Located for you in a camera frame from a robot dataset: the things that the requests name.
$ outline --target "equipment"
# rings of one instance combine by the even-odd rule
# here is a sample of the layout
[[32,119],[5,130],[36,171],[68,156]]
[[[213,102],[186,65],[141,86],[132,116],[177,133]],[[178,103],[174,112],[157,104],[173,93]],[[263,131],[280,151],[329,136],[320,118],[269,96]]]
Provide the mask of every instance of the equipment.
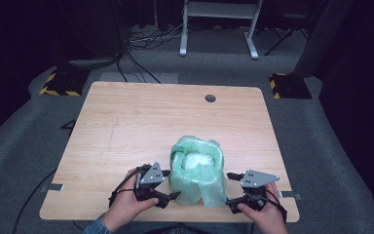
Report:
[[120,185],[118,185],[118,187],[112,192],[111,197],[109,198],[109,207],[111,207],[111,205],[114,203],[114,200],[119,192],[127,191],[120,190],[120,188],[135,174],[137,174],[137,178],[133,192],[138,201],[145,201],[150,198],[158,198],[159,203],[156,205],[156,207],[164,209],[168,205],[168,202],[170,200],[176,199],[181,193],[174,192],[166,195],[155,190],[156,187],[166,179],[166,176],[169,175],[169,170],[162,171],[158,162],[154,163],[153,166],[144,164],[141,167],[137,167],[136,170],[128,175],[123,180],[123,182],[121,182]]
[[247,170],[245,174],[233,174],[227,173],[229,179],[237,180],[242,183],[242,189],[244,195],[240,198],[235,198],[232,200],[227,199],[226,205],[229,206],[233,214],[240,213],[238,209],[238,204],[243,203],[251,207],[256,211],[261,211],[265,205],[269,202],[279,209],[281,215],[283,216],[283,221],[286,222],[287,211],[281,206],[281,203],[274,195],[276,202],[270,200],[266,196],[266,190],[264,185],[277,181],[280,179],[278,175],[270,175],[265,173],[260,173],[254,170]]

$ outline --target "white shelf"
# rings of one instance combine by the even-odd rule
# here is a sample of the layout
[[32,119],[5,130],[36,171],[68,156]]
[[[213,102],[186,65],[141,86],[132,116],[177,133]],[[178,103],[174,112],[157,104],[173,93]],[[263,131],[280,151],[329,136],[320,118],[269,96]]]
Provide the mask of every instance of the white shelf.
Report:
[[214,2],[188,3],[189,17],[211,17],[231,19],[253,19],[256,11],[255,4],[233,4]]

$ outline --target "gray carpet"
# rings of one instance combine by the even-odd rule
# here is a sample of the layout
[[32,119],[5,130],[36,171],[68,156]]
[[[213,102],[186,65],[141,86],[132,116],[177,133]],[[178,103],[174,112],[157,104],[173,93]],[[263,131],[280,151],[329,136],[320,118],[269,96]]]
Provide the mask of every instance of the gray carpet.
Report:
[[[150,51],[132,51],[133,57],[163,83],[246,86],[262,90],[276,132],[291,185],[303,199],[297,202],[300,220],[288,223],[290,233],[374,233],[372,196],[350,163],[323,113],[318,94],[321,82],[308,78],[313,99],[273,99],[268,77],[291,72],[305,38],[286,39],[270,55],[274,32],[254,37],[260,54],[252,60],[243,30],[196,31],[189,36],[185,58],[178,55],[179,38]],[[141,74],[127,57],[122,69],[134,79]],[[0,128],[0,233],[10,233],[24,201],[37,184],[56,168],[68,141],[60,126],[77,119],[92,82],[122,79],[111,65],[93,70],[82,97],[40,96],[52,72],[49,68],[29,86],[32,99]],[[144,71],[142,75],[152,81]],[[45,192],[33,195],[19,221],[17,233],[80,233],[71,221],[39,217]],[[85,227],[88,221],[79,221]]]

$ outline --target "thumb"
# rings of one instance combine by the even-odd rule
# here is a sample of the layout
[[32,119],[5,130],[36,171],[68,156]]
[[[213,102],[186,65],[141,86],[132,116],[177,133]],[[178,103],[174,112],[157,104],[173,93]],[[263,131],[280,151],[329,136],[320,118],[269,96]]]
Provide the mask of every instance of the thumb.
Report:
[[259,212],[255,211],[254,209],[250,208],[248,205],[240,203],[238,204],[238,209],[243,212],[247,217],[249,217],[254,222],[259,217]]
[[158,198],[150,198],[148,200],[145,200],[145,201],[137,203],[137,207],[138,207],[138,210],[140,212],[144,212],[144,211],[146,211],[146,210],[154,207],[158,203],[159,203],[159,199]]

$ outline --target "hole in table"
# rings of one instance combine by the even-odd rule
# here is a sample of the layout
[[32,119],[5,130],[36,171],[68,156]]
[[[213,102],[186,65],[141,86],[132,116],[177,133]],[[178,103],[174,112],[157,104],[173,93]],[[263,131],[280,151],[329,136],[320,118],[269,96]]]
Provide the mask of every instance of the hole in table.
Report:
[[214,95],[206,95],[206,101],[207,102],[215,102],[215,96]]

